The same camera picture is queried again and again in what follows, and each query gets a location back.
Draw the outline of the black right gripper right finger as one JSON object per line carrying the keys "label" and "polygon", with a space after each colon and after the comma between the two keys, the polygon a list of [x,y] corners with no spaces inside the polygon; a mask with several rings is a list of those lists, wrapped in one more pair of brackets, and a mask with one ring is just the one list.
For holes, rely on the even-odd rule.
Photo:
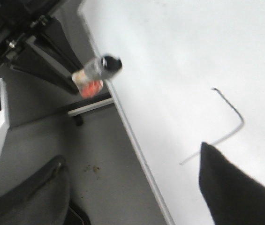
{"label": "black right gripper right finger", "polygon": [[199,188],[216,225],[265,225],[265,186],[214,146],[200,148]]}

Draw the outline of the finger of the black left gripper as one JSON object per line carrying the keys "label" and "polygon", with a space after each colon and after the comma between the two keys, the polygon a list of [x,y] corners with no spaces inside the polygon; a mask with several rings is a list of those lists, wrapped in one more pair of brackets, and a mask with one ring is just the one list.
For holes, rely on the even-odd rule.
{"label": "finger of the black left gripper", "polygon": [[35,35],[23,42],[10,41],[13,70],[35,76],[66,92],[76,95],[78,88],[70,78],[83,67],[66,37],[54,39],[48,35]]}

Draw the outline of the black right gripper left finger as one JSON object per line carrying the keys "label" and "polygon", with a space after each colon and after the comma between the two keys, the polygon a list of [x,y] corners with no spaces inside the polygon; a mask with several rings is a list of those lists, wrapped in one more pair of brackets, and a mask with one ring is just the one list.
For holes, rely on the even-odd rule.
{"label": "black right gripper left finger", "polygon": [[0,197],[0,225],[62,225],[69,200],[68,167],[58,155]]}

